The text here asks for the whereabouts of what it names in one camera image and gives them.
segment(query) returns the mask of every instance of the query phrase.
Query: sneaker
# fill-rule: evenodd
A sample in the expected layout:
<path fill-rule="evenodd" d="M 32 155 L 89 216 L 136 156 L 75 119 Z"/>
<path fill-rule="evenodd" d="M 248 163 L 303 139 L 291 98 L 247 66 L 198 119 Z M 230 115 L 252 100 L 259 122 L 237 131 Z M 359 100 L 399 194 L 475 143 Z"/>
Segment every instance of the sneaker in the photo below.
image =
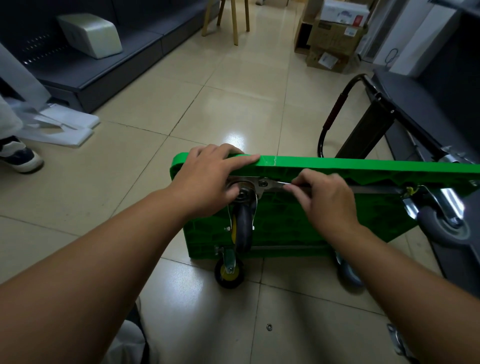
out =
<path fill-rule="evenodd" d="M 37 153 L 14 136 L 0 139 L 0 160 L 19 173 L 34 173 L 44 164 Z"/>

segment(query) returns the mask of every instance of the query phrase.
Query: forearm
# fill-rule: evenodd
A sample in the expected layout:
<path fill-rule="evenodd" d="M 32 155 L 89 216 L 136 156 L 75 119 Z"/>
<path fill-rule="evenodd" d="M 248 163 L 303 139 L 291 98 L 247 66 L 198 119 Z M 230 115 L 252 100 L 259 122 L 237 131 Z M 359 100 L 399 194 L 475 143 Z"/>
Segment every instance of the forearm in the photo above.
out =
<path fill-rule="evenodd" d="M 480 301 L 428 271 L 367 228 L 329 239 L 424 362 L 480 357 Z"/>
<path fill-rule="evenodd" d="M 0 361 L 101 360 L 185 221 L 157 191 L 1 285 Z"/>

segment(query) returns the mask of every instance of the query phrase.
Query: caster wheel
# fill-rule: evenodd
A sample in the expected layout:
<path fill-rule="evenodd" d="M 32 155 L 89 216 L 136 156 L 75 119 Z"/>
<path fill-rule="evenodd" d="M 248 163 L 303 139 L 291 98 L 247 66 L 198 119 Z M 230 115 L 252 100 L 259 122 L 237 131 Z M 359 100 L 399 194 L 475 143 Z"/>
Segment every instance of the caster wheel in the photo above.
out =
<path fill-rule="evenodd" d="M 352 285 L 355 288 L 363 288 L 363 282 L 360 280 L 359 276 L 355 273 L 352 269 L 350 264 L 348 264 L 345 260 L 340 263 L 338 267 L 338 272 L 348 284 Z"/>
<path fill-rule="evenodd" d="M 453 228 L 430 206 L 420 209 L 417 221 L 423 233 L 440 245 L 447 248 L 461 248 L 469 245 L 470 226 L 466 221 L 459 228 Z"/>
<path fill-rule="evenodd" d="M 243 263 L 237 258 L 235 265 L 235 271 L 232 274 L 228 274 L 223 264 L 223 259 L 220 259 L 215 265 L 215 279 L 220 286 L 227 289 L 237 288 L 245 278 L 243 273 Z"/>
<path fill-rule="evenodd" d="M 237 204 L 232 213 L 232 241 L 237 253 L 246 253 L 252 247 L 253 216 L 246 204 Z"/>

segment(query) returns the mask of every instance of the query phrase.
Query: wooden chair leg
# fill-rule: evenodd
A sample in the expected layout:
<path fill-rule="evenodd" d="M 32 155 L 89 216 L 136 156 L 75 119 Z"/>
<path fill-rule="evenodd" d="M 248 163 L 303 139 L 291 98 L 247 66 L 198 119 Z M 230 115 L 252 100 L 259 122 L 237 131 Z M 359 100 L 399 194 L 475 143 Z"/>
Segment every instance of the wooden chair leg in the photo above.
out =
<path fill-rule="evenodd" d="M 222 0 L 222 2 L 220 3 L 220 12 L 218 13 L 218 19 L 216 21 L 216 25 L 220 25 L 220 22 L 222 21 L 223 8 L 225 8 L 225 1 L 226 0 Z"/>
<path fill-rule="evenodd" d="M 248 14 L 248 0 L 245 0 L 245 18 L 247 20 L 247 32 L 250 32 L 250 16 Z"/>
<path fill-rule="evenodd" d="M 212 9 L 213 0 L 208 0 L 207 10 L 205 11 L 204 27 L 202 28 L 202 36 L 207 35 L 208 21 L 210 20 L 210 9 Z"/>
<path fill-rule="evenodd" d="M 233 44 L 236 46 L 239 44 L 239 34 L 237 30 L 237 8 L 235 7 L 235 0 L 231 0 L 232 3 L 232 22 L 233 22 Z"/>

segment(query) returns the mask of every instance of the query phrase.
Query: person's left hand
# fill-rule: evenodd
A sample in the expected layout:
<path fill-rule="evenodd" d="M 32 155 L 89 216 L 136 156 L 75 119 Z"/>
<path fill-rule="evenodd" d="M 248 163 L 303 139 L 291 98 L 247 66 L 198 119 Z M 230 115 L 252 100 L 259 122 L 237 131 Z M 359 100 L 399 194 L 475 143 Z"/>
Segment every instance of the person's left hand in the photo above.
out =
<path fill-rule="evenodd" d="M 225 188 L 228 175 L 260 158 L 259 154 L 227 158 L 229 154 L 243 152 L 230 144 L 210 144 L 190 150 L 182 168 L 166 188 L 185 209 L 188 218 L 212 216 L 235 200 L 240 189 L 237 185 Z"/>

